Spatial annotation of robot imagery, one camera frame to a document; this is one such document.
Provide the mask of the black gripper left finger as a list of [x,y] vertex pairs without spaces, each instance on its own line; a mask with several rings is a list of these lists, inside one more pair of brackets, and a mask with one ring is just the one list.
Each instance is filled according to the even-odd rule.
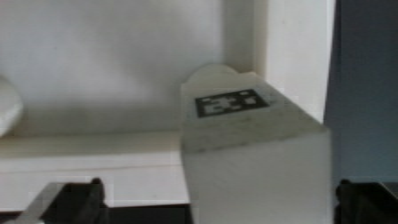
[[99,178],[89,183],[67,183],[43,215],[44,224],[108,224],[105,186]]

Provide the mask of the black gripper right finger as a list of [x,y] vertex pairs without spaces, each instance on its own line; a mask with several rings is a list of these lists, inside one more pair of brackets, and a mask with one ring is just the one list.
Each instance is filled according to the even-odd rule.
[[398,224],[398,182],[343,179],[336,199],[334,224]]

